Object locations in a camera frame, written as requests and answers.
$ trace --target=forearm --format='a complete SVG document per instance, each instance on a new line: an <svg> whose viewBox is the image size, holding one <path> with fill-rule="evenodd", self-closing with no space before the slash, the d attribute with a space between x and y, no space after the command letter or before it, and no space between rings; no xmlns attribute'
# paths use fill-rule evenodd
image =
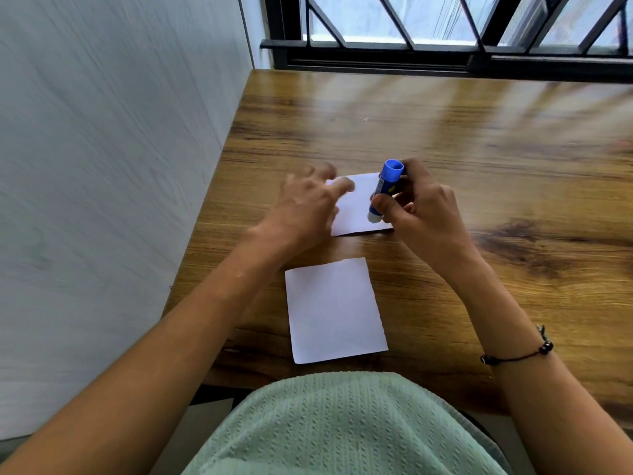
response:
<svg viewBox="0 0 633 475"><path fill-rule="evenodd" d="M487 355L521 357L541 336L492 268L473 257L449 281ZM539 473L624 473L633 444L555 352L493 368Z"/></svg>
<svg viewBox="0 0 633 475"><path fill-rule="evenodd" d="M147 473L229 330L285 260L253 230L178 306L0 467L0 473Z"/></svg>

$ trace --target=glue stick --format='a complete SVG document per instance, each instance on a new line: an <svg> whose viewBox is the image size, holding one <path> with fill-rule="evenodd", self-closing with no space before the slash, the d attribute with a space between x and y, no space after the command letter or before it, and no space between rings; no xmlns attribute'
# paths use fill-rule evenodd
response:
<svg viewBox="0 0 633 475"><path fill-rule="evenodd" d="M393 195L396 189L396 183L400 179L400 175L405 170L405 166L398 160L387 160L382 166L382 171L378 177L378 185L374 195L384 193L387 195ZM367 220L371 223L378 223L382 220L382 215L378 213L376 208L369 205L369 213L367 214Z"/></svg>

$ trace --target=bracelet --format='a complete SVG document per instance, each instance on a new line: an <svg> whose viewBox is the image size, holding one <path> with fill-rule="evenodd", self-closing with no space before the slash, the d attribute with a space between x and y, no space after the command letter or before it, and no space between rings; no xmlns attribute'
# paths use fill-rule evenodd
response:
<svg viewBox="0 0 633 475"><path fill-rule="evenodd" d="M535 357L536 355L547 355L550 351L554 350L554 344L548 340L545 336L545 325L536 325L536 329L541 334L543 339L543 344L539 347L537 351L534 353L530 353L529 355L524 355L523 357L517 357L516 359L498 359L497 357L488 357L488 355L481 356L481 362L484 365L490 365L494 367L495 365L502 364L503 362L518 362L519 360L529 359L531 357Z"/></svg>

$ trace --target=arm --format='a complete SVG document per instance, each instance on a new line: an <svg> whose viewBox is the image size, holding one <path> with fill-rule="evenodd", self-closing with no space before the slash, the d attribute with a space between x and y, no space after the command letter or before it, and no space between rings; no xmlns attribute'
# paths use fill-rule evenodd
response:
<svg viewBox="0 0 633 475"><path fill-rule="evenodd" d="M375 197L376 209L459 295L487 355L536 351L541 336L472 243L453 191L432 180L420 161L404 163L399 193ZM493 372L539 473L631 473L633 443L555 351Z"/></svg>
<svg viewBox="0 0 633 475"><path fill-rule="evenodd" d="M289 175L279 202L182 302L26 441L0 475L148 473L226 337L276 270L329 235L331 165Z"/></svg>

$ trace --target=brown wooden tabletop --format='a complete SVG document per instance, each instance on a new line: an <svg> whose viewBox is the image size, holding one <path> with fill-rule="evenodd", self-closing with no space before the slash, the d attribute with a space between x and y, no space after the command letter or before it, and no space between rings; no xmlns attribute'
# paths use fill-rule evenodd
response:
<svg viewBox="0 0 633 475"><path fill-rule="evenodd" d="M633 422L633 87L253 71L165 307L263 217L284 175L419 156L582 384ZM364 256L389 351L296 365L284 270ZM258 388L331 370L398 372L457 408L505 404L466 310L392 232L337 237L262 290L206 383Z"/></svg>

